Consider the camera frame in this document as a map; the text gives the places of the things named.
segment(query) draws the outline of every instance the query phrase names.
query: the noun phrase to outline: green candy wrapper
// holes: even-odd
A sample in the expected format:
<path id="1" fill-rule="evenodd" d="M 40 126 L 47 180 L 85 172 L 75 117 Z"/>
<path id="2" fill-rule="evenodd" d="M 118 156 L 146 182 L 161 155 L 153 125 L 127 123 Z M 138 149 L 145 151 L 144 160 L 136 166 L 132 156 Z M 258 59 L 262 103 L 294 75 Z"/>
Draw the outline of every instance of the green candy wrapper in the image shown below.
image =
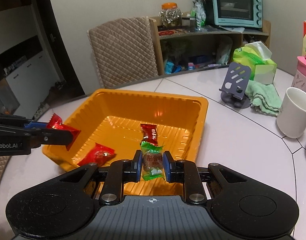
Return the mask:
<path id="1" fill-rule="evenodd" d="M 141 150 L 143 154 L 143 172 L 142 178 L 144 180 L 151 180 L 156 178 L 163 178 L 163 146 L 155 146 L 149 142 L 141 143 Z"/>

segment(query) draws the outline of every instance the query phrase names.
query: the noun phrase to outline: table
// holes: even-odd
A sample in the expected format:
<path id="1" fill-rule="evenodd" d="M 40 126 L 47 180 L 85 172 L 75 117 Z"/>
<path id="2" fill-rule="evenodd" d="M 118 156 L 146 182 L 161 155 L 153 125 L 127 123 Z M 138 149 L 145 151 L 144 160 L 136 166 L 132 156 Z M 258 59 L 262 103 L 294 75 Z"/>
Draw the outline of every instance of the table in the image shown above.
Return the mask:
<path id="1" fill-rule="evenodd" d="M 224 68 L 186 73 L 122 89 L 206 97 L 209 107 L 196 164 L 207 167 L 208 163 L 221 163 L 290 195 L 300 208 L 294 238 L 306 240 L 306 130 L 299 139 L 291 139 L 278 129 L 275 117 L 252 108 L 232 109 L 224 105 L 219 88 L 226 72 Z M 277 70 L 274 85 L 282 99 L 292 80 L 293 76 Z M 48 122 L 53 113 L 66 119 L 85 100 L 50 109 L 39 121 Z M 42 154 L 41 148 L 28 156 L 10 159 L 0 184 L 0 240 L 13 237 L 5 217 L 10 198 L 62 173 Z"/>

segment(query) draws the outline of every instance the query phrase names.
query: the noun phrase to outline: gray ridged panel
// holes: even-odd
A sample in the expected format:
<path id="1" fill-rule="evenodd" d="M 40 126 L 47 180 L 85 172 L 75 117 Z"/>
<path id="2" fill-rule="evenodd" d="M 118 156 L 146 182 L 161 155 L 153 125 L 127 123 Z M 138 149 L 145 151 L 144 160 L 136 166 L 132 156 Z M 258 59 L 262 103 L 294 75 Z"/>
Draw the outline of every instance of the gray ridged panel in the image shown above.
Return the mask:
<path id="1" fill-rule="evenodd" d="M 14 240 L 24 240 L 16 236 Z M 203 207 L 180 196 L 126 196 L 102 207 L 93 221 L 62 240 L 238 240 L 219 228 Z"/>

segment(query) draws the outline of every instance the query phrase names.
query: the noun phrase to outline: green cloth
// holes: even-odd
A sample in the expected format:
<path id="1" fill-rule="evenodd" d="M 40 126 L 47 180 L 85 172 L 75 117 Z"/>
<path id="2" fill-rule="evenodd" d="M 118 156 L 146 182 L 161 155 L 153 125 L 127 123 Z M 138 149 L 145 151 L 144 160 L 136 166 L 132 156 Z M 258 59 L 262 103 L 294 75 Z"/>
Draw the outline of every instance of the green cloth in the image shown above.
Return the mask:
<path id="1" fill-rule="evenodd" d="M 277 116 L 282 100 L 278 96 L 273 84 L 263 85 L 249 80 L 245 95 L 251 100 L 251 106 L 258 112 Z"/>

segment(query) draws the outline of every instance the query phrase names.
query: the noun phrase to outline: white cup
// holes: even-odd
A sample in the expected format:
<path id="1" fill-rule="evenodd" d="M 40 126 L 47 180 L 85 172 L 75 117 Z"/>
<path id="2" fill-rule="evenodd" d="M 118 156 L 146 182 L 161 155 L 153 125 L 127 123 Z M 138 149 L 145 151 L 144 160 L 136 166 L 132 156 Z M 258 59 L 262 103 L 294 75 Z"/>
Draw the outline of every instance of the white cup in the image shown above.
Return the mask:
<path id="1" fill-rule="evenodd" d="M 306 129 L 306 93 L 299 88 L 288 88 L 276 121 L 283 134 L 300 137 Z"/>

